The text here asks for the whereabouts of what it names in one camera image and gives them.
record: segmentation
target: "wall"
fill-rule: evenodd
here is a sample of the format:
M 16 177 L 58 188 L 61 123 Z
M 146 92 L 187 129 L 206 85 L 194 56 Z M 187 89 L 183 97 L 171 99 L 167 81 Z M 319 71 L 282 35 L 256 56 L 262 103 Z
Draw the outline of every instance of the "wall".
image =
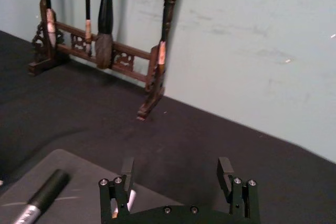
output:
M 31 40 L 38 2 L 0 0 L 0 29 Z M 93 32 L 99 2 L 91 1 Z M 179 0 L 166 95 L 336 162 L 335 3 Z M 84 0 L 52 4 L 58 20 L 84 28 Z M 149 50 L 161 8 L 162 0 L 114 0 L 114 38 Z

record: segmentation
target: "screw head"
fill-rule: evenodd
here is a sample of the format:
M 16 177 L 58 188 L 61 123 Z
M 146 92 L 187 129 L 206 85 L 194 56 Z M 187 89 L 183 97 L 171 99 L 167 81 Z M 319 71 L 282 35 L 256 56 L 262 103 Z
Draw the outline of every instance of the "screw head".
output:
M 255 185 L 257 185 L 257 182 L 255 182 L 254 180 L 251 179 L 251 180 L 249 180 L 248 184 L 251 185 L 251 186 L 255 186 Z
M 116 178 L 114 182 L 117 184 L 120 184 L 122 182 L 121 177 Z
M 100 184 L 101 184 L 102 186 L 106 185 L 106 184 L 107 184 L 107 180 L 106 180 L 106 179 L 102 179 L 101 182 L 100 182 Z
M 233 180 L 236 184 L 240 184 L 242 181 L 240 180 L 240 178 L 235 178 L 234 180 Z
M 169 214 L 172 211 L 172 209 L 170 207 L 165 207 L 163 211 L 165 214 Z
M 197 213 L 198 213 L 198 208 L 197 208 L 197 207 L 191 207 L 191 208 L 190 208 L 190 211 L 191 211 L 193 214 L 197 214 Z

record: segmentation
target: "gray mat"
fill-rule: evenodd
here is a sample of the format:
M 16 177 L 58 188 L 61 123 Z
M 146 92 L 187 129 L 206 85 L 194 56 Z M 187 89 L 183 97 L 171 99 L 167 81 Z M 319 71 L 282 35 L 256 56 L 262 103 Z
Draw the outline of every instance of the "gray mat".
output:
M 1 223 L 11 223 L 25 202 L 58 168 L 68 172 L 71 181 L 37 223 L 100 223 L 98 181 L 102 178 L 113 179 L 117 174 L 64 150 L 50 153 L 3 194 L 0 198 Z M 134 190 L 137 195 L 131 213 L 164 205 L 180 205 L 137 184 Z

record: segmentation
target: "brush rack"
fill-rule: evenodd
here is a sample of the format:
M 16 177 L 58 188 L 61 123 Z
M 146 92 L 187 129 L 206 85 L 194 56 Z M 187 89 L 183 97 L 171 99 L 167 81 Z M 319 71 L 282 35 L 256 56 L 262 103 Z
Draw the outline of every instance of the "brush rack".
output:
M 176 0 L 167 0 L 167 38 L 171 28 L 175 3 Z M 48 37 L 46 0 L 40 0 L 40 13 L 41 22 L 37 26 L 36 35 L 32 41 L 35 52 L 34 61 L 28 65 L 30 75 L 36 76 L 43 71 L 68 62 L 69 55 L 96 63 L 95 57 L 85 52 L 85 31 L 57 21 L 55 22 L 56 46 L 53 48 Z M 70 46 L 64 44 L 64 33 L 70 34 Z M 91 37 L 92 41 L 96 41 L 97 36 L 95 34 L 92 34 Z M 146 91 L 146 98 L 138 110 L 138 119 L 140 120 L 147 118 L 164 94 L 164 73 L 161 74 L 159 68 L 157 68 L 158 56 L 159 45 L 153 46 L 150 52 L 146 52 L 116 41 L 113 42 L 112 64 L 109 68 L 145 83 L 144 89 Z M 148 61 L 148 71 L 146 75 L 134 71 L 135 57 L 140 57 Z

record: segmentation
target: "black marker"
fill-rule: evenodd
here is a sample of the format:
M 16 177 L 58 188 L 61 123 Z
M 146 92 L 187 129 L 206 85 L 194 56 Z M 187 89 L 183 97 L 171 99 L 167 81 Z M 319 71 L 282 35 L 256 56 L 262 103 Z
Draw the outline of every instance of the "black marker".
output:
M 31 224 L 42 215 L 54 202 L 59 193 L 68 184 L 70 177 L 63 170 L 57 169 L 28 201 L 21 215 L 14 224 Z

